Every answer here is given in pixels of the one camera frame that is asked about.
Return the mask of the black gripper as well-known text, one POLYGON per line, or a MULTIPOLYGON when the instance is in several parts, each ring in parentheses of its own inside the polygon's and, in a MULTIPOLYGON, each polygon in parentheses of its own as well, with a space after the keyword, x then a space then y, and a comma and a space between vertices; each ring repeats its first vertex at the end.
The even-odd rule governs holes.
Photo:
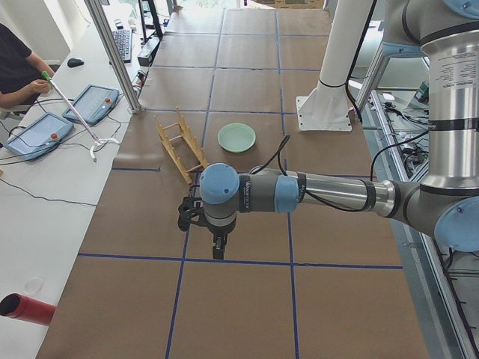
POLYGON ((225 246, 228 241, 228 230, 226 227, 217 227, 213 229, 213 258, 223 260, 225 255, 225 246))

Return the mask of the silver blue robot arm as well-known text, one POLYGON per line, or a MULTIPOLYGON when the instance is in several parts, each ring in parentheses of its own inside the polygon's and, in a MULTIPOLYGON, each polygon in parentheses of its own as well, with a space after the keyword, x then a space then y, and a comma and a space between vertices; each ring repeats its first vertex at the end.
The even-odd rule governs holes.
POLYGON ((179 227, 206 227, 224 256, 241 212, 292 212, 321 203, 393 218, 455 251, 478 249, 478 3, 390 1, 384 41, 418 46, 430 60, 429 165, 420 182, 347 179, 260 167, 245 174, 217 163, 184 200, 179 227))

